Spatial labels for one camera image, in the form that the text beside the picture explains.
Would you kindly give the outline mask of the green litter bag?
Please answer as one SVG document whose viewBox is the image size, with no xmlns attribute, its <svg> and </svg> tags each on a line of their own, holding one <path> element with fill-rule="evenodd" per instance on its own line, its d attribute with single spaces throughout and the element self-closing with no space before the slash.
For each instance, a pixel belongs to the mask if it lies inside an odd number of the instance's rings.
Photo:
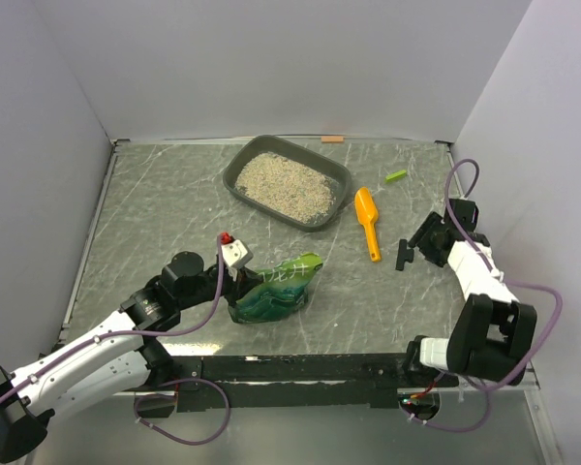
<svg viewBox="0 0 581 465">
<path fill-rule="evenodd" d="M 308 286 L 322 266 L 319 255 L 307 253 L 272 268 L 242 267 L 226 294 L 230 318 L 237 324 L 262 324 L 289 317 L 307 303 Z"/>
</svg>

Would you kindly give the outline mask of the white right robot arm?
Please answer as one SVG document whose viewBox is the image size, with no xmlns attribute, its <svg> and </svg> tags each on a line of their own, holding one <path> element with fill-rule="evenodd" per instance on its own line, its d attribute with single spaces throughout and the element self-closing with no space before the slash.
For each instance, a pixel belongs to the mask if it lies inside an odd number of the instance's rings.
<svg viewBox="0 0 581 465">
<path fill-rule="evenodd" d="M 475 231 L 478 213 L 473 201 L 450 199 L 444 214 L 430 213 L 411 239 L 399 241 L 397 270 L 419 252 L 455 273 L 465 299 L 449 337 L 418 335 L 408 344 L 403 372 L 415 386 L 428 384 L 440 371 L 499 382 L 532 346 L 536 310 L 501 280 L 490 242 Z"/>
</svg>

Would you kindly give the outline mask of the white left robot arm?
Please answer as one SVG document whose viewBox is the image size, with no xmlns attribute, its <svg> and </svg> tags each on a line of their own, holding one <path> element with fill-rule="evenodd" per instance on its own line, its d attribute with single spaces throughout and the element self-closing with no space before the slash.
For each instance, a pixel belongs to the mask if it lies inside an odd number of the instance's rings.
<svg viewBox="0 0 581 465">
<path fill-rule="evenodd" d="M 175 255 L 161 273 L 78 339 L 14 371 L 0 366 L 0 462 L 34 450 L 52 419 L 77 413 L 116 392 L 163 388 L 174 360 L 160 337 L 178 335 L 182 311 L 238 299 L 259 277 L 253 255 L 235 241 L 210 267 L 194 252 Z"/>
</svg>

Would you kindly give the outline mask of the yellow plastic scoop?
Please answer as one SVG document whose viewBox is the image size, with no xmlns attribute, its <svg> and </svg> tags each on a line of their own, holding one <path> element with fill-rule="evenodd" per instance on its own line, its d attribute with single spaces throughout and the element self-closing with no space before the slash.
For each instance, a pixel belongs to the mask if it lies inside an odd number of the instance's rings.
<svg viewBox="0 0 581 465">
<path fill-rule="evenodd" d="M 355 193 L 354 208 L 365 233 L 370 259 L 373 263 L 379 262 L 382 259 L 376 232 L 379 211 L 367 187 L 361 187 Z"/>
</svg>

